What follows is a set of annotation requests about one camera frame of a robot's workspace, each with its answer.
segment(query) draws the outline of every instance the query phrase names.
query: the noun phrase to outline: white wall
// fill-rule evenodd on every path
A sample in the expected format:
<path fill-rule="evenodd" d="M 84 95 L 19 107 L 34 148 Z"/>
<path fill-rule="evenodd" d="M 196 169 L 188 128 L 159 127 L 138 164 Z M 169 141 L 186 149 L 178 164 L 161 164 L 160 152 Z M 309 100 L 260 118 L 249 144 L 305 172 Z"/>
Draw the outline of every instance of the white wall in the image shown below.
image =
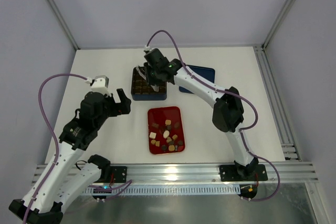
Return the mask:
<path fill-rule="evenodd" d="M 0 0 L 0 10 L 0 222 L 21 223 L 8 206 L 27 193 L 50 143 L 38 88 L 48 76 L 69 72 L 75 51 L 45 0 Z M 51 81 L 43 94 L 52 124 L 65 84 Z"/>
<path fill-rule="evenodd" d="M 336 1 L 296 0 L 268 50 L 301 155 L 336 211 Z"/>
<path fill-rule="evenodd" d="M 81 48 L 143 46 L 159 29 L 180 46 L 261 44 L 284 1 L 55 0 Z"/>

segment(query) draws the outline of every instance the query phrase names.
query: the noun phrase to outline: white table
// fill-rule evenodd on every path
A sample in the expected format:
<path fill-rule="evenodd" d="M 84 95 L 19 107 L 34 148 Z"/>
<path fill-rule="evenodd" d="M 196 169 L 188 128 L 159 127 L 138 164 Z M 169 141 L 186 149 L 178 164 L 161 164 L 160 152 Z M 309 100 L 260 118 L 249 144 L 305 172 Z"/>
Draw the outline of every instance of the white table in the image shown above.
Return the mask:
<path fill-rule="evenodd" d="M 177 58 L 175 49 L 162 48 L 169 60 Z M 181 48 L 184 61 L 190 65 L 216 70 L 216 84 L 234 86 L 259 112 L 257 126 L 246 132 L 252 150 L 270 161 L 284 161 L 279 136 L 252 47 Z M 143 65 L 143 49 L 78 50 L 71 73 L 85 77 L 106 75 L 109 89 L 119 102 L 117 88 L 131 98 L 132 70 Z M 71 77 L 67 83 L 55 132 L 59 136 L 74 116 L 84 95 L 90 91 L 82 80 Z M 153 155 L 148 147 L 147 111 L 150 108 L 178 106 L 181 109 L 186 148 L 181 153 Z M 244 124 L 254 120 L 252 109 L 243 102 Z M 50 144 L 46 162 L 55 151 Z M 99 154 L 112 163 L 212 163 L 232 162 L 232 149 L 224 133 L 212 124 L 212 109 L 193 94 L 180 93 L 177 86 L 167 85 L 165 101 L 132 101 L 131 113 L 108 119 L 81 159 Z"/>

